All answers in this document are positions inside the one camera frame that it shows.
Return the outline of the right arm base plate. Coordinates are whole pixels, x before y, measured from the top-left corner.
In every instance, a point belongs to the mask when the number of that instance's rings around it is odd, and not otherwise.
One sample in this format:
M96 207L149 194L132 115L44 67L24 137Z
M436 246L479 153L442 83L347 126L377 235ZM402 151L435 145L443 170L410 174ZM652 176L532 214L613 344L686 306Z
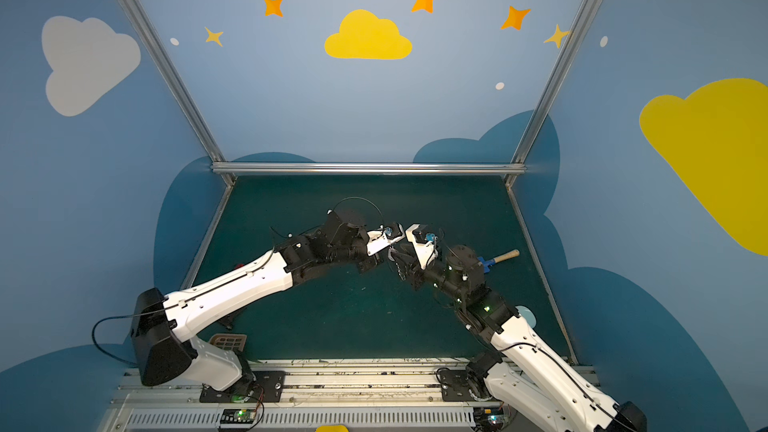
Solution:
M486 402L493 400L484 382L472 371L438 368L435 378L444 402Z

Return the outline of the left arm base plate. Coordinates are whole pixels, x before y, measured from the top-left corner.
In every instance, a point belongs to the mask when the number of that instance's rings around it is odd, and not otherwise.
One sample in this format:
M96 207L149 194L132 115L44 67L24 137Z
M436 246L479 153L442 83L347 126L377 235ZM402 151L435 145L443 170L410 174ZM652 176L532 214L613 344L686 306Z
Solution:
M224 391L204 385L200 403L278 403L281 400L286 372L282 370L257 370L246 375Z

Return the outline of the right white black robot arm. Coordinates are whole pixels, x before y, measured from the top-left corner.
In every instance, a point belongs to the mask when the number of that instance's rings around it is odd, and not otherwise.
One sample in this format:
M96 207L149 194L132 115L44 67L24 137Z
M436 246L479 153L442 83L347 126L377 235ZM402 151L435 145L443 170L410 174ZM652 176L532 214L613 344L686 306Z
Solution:
M490 396L543 431L645 431L648 420L592 385L560 357L519 310L486 283L475 251L455 246L441 257L433 244L389 252L402 280L445 294L470 333L490 350L468 366Z

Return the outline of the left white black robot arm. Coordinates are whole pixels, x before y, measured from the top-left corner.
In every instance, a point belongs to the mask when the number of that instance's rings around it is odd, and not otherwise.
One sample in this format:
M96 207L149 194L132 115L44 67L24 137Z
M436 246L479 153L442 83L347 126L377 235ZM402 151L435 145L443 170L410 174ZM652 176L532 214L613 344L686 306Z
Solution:
M353 264L361 272L375 268L381 252L401 237L397 224L367 230L331 208L323 224L273 242L262 256L222 276L168 294L148 289L127 317L134 356L125 363L139 370L145 386L186 378L245 396L256 381L247 360L201 340L199 332L334 267Z

